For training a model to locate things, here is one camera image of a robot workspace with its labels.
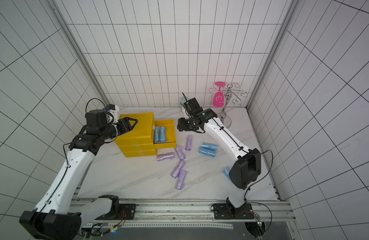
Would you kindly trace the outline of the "yellow drawer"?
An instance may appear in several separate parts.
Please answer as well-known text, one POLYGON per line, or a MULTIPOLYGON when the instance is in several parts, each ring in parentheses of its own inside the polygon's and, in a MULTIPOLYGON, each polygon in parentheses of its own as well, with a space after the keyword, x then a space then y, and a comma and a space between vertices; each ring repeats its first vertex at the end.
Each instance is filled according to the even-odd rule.
POLYGON ((176 135, 175 135, 175 124, 174 120, 155 120, 155 126, 165 127, 165 143, 156 143, 154 144, 155 149, 166 149, 166 148, 175 148, 176 147, 176 135))

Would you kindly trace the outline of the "blue bag roll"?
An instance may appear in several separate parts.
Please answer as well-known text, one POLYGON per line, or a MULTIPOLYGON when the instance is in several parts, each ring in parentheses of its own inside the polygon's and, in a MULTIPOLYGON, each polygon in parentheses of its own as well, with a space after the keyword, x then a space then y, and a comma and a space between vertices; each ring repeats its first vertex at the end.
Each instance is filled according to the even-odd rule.
POLYGON ((159 126, 154 127, 154 138, 153 138, 153 143, 154 144, 159 143, 159 130, 160 130, 159 126))
POLYGON ((215 157, 216 156, 216 152, 214 150, 210 150, 210 149, 205 149, 205 148, 199 148, 199 153, 209 156, 209 157, 215 157))
POLYGON ((202 143, 202 148, 208 149, 208 150, 212 150, 212 151, 216 152, 218 150, 218 145, 212 144, 212 143, 203 142, 202 143))
POLYGON ((159 128, 159 142, 160 143, 166 142, 166 128, 164 126, 159 128))
POLYGON ((224 170, 223 170, 224 175, 227 177, 227 179, 229 181, 231 180, 231 178, 230 178, 230 170, 231 170, 231 168, 229 166, 225 167, 224 170))

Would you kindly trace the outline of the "blue bag roll top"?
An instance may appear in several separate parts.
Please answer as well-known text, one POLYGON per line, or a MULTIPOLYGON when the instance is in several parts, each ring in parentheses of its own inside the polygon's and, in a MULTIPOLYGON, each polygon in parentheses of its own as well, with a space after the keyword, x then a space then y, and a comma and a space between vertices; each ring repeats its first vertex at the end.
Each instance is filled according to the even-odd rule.
POLYGON ((216 152, 218 150, 218 145, 212 144, 212 143, 203 142, 202 143, 202 148, 208 149, 208 150, 212 150, 212 151, 216 152))

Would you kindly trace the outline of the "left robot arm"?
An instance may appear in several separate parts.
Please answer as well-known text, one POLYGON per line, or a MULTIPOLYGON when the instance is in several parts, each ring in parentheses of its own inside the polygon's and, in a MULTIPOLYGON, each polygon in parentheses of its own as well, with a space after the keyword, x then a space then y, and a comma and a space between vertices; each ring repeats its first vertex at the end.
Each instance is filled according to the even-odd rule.
POLYGON ((120 118, 116 107, 105 107, 85 114, 86 125, 68 144, 65 162, 32 211, 25 211, 19 223, 38 240, 72 240, 87 223, 99 218, 116 219, 120 214, 119 198, 98 197, 78 212, 69 211, 76 188, 89 169, 99 149, 110 139, 131 132, 138 120, 120 118))

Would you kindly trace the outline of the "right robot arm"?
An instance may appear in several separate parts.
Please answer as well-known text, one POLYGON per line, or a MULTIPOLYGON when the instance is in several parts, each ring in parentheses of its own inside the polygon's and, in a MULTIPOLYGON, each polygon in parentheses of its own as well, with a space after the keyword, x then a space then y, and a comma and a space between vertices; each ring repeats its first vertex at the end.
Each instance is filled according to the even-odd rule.
POLYGON ((262 172, 261 153, 239 141, 211 109, 203 109, 195 98, 183 104, 185 117, 178 119, 180 132, 206 133, 213 137, 227 153, 233 164, 229 177, 235 188, 228 195, 223 211, 228 217, 241 215, 245 209, 245 194, 262 172))

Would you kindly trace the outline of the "yellow drawer cabinet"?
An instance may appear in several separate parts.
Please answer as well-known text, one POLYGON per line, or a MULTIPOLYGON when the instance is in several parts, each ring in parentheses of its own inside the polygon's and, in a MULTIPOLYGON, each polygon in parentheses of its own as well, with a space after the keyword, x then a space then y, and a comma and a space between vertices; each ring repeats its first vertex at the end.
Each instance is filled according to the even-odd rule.
POLYGON ((153 113, 124 114, 119 118, 137 119, 134 129, 116 138, 115 143, 126 158, 156 156, 153 144, 154 115, 153 113))

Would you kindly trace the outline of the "purple bag roll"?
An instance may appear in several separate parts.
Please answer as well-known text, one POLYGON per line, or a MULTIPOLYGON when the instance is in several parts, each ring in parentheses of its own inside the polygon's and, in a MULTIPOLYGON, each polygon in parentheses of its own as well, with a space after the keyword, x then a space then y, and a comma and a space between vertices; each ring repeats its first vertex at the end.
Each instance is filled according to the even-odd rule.
POLYGON ((165 160, 173 160, 174 158, 175 158, 175 155, 173 152, 157 155, 158 162, 165 161, 165 160))
POLYGON ((171 173, 171 176, 176 179, 179 176, 180 171, 182 170, 182 168, 184 167, 185 162, 183 160, 180 160, 178 162, 178 164, 176 165, 176 167, 174 168, 174 170, 171 173))
POLYGON ((176 183, 176 186, 175 186, 175 188, 177 190, 182 190, 183 189, 186 175, 187 175, 187 172, 185 170, 181 170, 179 172, 179 175, 178 175, 178 178, 177 178, 177 183, 176 183))
POLYGON ((181 161, 183 161, 183 160, 185 160, 185 159, 186 159, 186 155, 185 155, 185 153, 184 153, 184 152, 183 152, 183 150, 182 150, 182 146, 177 145, 177 146, 174 148, 174 150, 175 150, 176 154, 178 155, 178 158, 179 158, 181 161))
POLYGON ((190 151, 192 149, 193 138, 194 138, 193 135, 188 135, 187 136, 187 142, 186 142, 186 145, 185 145, 185 150, 186 151, 190 151))

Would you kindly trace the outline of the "mint green jar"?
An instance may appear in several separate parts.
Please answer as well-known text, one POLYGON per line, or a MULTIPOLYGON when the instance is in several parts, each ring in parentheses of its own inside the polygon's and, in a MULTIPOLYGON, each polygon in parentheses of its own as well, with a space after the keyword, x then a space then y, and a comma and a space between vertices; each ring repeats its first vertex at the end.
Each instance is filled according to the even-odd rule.
POLYGON ((184 108, 186 104, 187 104, 187 98, 184 97, 184 96, 182 96, 181 99, 180 99, 180 101, 179 101, 179 106, 181 108, 184 108))

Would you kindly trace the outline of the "purple bag roll upper middle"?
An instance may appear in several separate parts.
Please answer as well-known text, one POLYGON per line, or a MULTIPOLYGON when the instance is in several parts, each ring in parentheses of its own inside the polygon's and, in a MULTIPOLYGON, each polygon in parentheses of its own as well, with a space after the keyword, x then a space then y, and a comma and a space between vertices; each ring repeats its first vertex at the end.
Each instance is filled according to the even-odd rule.
POLYGON ((182 146, 177 145, 177 146, 174 148, 174 150, 175 150, 176 154, 178 155, 178 158, 179 158, 181 161, 183 161, 183 160, 185 160, 185 159, 186 159, 186 155, 185 155, 185 153, 184 153, 184 152, 183 152, 183 150, 182 150, 182 146))

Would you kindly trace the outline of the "purple bag roll left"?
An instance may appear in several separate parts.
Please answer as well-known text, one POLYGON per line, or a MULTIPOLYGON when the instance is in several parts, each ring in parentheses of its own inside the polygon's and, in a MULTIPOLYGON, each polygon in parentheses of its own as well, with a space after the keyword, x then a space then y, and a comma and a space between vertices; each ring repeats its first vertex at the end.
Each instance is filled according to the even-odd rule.
POLYGON ((174 158, 175 158, 175 155, 173 152, 157 155, 158 162, 165 161, 165 160, 173 160, 174 158))

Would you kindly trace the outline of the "chrome glass rack stand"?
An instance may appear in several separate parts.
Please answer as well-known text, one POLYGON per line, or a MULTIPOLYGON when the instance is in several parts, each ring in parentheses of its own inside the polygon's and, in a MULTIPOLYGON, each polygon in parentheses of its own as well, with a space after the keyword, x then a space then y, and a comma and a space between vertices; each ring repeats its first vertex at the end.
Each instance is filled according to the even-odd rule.
MULTIPOLYGON (((222 88, 222 93, 224 94, 225 101, 224 101, 224 106, 221 108, 222 110, 218 114, 218 116, 226 128, 229 128, 232 125, 232 120, 228 116, 227 110, 226 110, 229 103, 231 103, 234 107, 240 107, 242 105, 242 98, 245 98, 248 96, 248 93, 240 90, 240 87, 241 86, 238 83, 230 83, 230 84, 226 83, 226 86, 222 88)), ((209 89, 209 92, 213 95, 215 95, 217 91, 218 91, 218 87, 216 86, 209 89)))

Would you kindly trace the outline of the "pink plastic wine glass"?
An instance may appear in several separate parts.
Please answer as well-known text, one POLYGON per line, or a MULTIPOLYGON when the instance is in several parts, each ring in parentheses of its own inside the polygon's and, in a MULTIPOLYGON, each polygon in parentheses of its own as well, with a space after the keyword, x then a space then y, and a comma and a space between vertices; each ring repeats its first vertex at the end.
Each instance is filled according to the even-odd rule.
POLYGON ((215 86, 218 87, 218 91, 215 93, 213 98, 213 105, 216 108, 222 108, 224 106, 225 97, 222 93, 222 88, 226 86, 225 82, 216 82, 215 86))

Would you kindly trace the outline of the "purple bag roll lower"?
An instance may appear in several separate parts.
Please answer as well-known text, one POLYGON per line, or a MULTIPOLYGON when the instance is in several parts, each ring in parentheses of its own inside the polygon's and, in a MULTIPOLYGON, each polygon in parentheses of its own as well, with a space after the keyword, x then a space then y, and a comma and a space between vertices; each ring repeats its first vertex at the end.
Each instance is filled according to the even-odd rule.
POLYGON ((178 162, 178 164, 176 165, 176 167, 174 168, 174 170, 171 173, 171 176, 176 179, 179 176, 180 171, 182 170, 182 168, 184 167, 185 162, 183 160, 180 160, 178 162))

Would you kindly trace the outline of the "purple bag roll bottom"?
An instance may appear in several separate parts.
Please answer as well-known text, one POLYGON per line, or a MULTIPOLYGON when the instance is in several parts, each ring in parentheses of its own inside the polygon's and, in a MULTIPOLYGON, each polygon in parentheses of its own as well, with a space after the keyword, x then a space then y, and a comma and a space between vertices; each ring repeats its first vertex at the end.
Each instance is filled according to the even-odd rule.
POLYGON ((177 183, 176 183, 176 186, 175 186, 175 188, 177 190, 182 190, 183 189, 186 175, 187 175, 187 172, 185 170, 181 170, 179 172, 179 175, 178 175, 178 178, 177 178, 177 183))

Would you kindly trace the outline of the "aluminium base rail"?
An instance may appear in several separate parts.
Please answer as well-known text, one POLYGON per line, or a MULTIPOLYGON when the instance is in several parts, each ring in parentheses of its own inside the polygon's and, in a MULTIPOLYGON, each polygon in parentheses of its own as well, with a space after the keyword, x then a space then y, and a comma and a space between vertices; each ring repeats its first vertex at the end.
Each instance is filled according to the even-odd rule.
POLYGON ((83 229, 102 228, 232 228, 233 223, 286 222, 293 226, 296 217, 288 202, 249 202, 235 214, 229 213, 224 200, 119 200, 114 217, 98 213, 84 216, 83 229))

